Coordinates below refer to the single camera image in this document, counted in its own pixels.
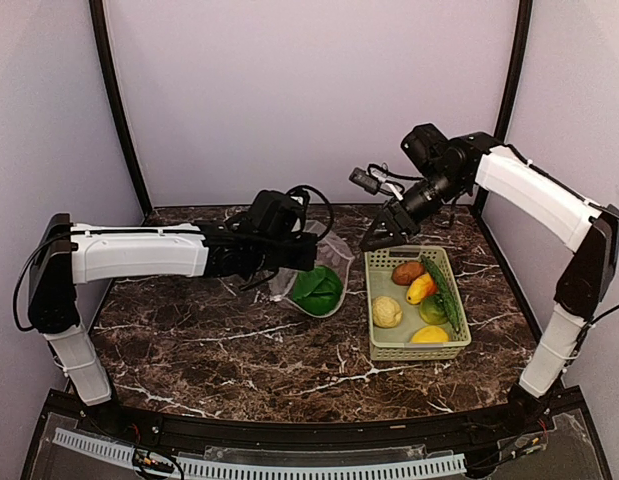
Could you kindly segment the brown potato toy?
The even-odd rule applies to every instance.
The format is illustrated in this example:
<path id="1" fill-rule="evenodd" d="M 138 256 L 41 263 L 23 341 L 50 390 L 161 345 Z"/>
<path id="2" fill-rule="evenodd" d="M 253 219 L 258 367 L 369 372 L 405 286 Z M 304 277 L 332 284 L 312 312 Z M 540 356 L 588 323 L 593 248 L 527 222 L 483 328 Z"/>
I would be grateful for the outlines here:
<path id="1" fill-rule="evenodd" d="M 410 286 L 417 278 L 426 273 L 424 265 L 418 261 L 409 261 L 397 265 L 391 275 L 392 281 L 399 286 Z"/>

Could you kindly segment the orange yellow pepper toy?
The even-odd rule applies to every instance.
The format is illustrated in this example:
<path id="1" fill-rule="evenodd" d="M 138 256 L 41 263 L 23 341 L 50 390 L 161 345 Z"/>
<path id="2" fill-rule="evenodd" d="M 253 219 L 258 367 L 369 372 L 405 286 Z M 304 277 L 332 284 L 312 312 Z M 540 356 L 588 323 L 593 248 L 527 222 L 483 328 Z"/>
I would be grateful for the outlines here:
<path id="1" fill-rule="evenodd" d="M 437 284 L 429 273 L 417 277 L 408 287 L 405 299 L 410 305 L 418 305 L 425 298 L 438 292 Z"/>

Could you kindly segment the beige wrinkled round food toy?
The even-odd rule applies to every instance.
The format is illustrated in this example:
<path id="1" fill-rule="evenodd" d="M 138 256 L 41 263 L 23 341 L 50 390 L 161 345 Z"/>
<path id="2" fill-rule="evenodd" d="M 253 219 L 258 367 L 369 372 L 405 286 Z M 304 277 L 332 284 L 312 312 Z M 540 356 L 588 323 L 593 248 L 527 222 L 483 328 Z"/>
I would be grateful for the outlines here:
<path id="1" fill-rule="evenodd" d="M 372 301 L 372 320 L 379 328 L 395 328 L 403 319 L 400 304 L 392 297 L 378 296 Z"/>

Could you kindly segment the bok choy toy green white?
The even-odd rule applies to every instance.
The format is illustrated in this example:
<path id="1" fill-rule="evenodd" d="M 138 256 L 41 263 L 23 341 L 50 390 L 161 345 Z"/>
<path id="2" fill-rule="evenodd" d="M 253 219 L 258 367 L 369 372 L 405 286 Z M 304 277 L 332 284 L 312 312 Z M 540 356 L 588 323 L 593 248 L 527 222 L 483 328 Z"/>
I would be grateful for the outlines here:
<path id="1" fill-rule="evenodd" d="M 339 304 L 344 285 L 340 277 L 326 266 L 297 274 L 291 299 L 308 314 L 330 314 Z"/>

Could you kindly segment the clear dotted zip top bag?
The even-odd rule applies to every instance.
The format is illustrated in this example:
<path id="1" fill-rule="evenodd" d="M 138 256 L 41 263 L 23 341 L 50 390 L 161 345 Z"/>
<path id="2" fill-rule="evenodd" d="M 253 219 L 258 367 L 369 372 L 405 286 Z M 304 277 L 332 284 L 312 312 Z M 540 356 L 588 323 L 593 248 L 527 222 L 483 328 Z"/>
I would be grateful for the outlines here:
<path id="1" fill-rule="evenodd" d="M 281 269 L 268 282 L 269 298 L 284 308 L 295 308 L 314 318 L 333 315 L 342 305 L 355 259 L 347 243 L 330 231 L 317 244 L 311 271 Z"/>

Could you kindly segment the green cucumber toy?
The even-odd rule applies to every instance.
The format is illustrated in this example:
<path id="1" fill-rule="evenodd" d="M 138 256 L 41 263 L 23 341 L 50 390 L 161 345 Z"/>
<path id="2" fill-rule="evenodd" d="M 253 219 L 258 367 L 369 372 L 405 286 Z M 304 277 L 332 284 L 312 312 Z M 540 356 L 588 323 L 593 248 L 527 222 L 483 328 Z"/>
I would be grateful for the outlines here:
<path id="1" fill-rule="evenodd" d="M 461 332 L 462 323 L 462 305 L 460 301 L 456 298 L 450 283 L 435 262 L 428 256 L 421 256 L 420 261 L 438 288 L 438 295 L 441 298 L 442 307 L 453 331 L 459 334 Z"/>

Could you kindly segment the pale green plastic basket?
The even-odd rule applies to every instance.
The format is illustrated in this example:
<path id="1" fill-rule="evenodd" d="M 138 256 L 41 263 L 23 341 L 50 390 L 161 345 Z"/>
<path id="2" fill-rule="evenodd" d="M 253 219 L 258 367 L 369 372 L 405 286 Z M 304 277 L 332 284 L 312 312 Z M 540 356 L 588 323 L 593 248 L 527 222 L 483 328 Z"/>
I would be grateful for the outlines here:
<path id="1" fill-rule="evenodd" d="M 393 282 L 393 270 L 409 261 L 428 258 L 434 263 L 447 282 L 457 307 L 457 321 L 440 326 L 449 336 L 447 342 L 414 343 L 413 336 L 428 326 L 420 315 L 420 307 L 406 301 L 408 288 Z M 370 356 L 378 361 L 425 361 L 455 358 L 471 343 L 471 333 L 454 272 L 444 248 L 439 246 L 407 245 L 379 249 L 364 254 L 368 332 Z M 378 297 L 395 300 L 402 312 L 401 322 L 383 328 L 374 323 L 373 301 Z"/>

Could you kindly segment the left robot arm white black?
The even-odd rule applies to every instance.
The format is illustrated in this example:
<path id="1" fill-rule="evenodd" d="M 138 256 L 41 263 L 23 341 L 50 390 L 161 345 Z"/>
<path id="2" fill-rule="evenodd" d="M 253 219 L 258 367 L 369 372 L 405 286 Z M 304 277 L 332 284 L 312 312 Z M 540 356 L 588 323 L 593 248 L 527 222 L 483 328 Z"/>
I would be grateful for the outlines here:
<path id="1" fill-rule="evenodd" d="M 249 208 L 222 222 L 162 227 L 79 224 L 67 214 L 50 220 L 27 261 L 27 317 L 43 335 L 90 417 L 109 436 L 130 427 L 129 412 L 114 400 L 77 306 L 76 288 L 93 281 L 145 276 L 238 276 L 250 289 L 280 270 L 310 271 L 317 234 L 305 229 L 309 198 L 303 187 L 263 190 Z"/>

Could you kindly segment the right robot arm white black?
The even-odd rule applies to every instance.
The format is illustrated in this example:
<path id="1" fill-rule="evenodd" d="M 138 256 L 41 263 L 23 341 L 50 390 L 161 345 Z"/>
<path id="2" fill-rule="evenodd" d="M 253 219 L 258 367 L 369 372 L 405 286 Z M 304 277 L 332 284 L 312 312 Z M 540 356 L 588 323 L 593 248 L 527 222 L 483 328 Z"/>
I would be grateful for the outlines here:
<path id="1" fill-rule="evenodd" d="M 444 204 L 479 186 L 533 218 L 572 254 L 556 284 L 548 324 L 499 413 L 500 426 L 519 434 L 548 408 L 554 383 L 603 318 L 597 308 L 617 267 L 619 210 L 581 195 L 484 132 L 448 138 L 435 125 L 421 124 L 401 149 L 420 177 L 383 204 L 360 243 L 363 251 L 404 245 Z"/>

